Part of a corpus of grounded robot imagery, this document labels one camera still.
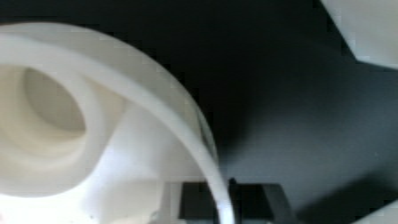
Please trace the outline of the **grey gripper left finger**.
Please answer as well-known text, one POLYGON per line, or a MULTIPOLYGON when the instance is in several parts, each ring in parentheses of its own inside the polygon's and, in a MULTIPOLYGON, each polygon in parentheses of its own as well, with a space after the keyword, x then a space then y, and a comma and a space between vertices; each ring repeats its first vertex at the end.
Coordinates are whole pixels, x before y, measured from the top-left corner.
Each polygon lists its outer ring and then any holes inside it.
POLYGON ((205 182, 167 183, 158 210, 158 224, 215 224, 217 211, 205 182))

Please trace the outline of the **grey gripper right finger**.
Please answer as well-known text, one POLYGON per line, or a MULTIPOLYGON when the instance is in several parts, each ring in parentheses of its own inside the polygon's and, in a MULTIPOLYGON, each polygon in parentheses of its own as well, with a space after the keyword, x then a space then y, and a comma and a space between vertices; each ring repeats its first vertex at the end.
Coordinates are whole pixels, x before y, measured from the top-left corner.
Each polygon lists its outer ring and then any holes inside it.
POLYGON ((237 224, 301 224, 283 186, 229 180, 237 224))

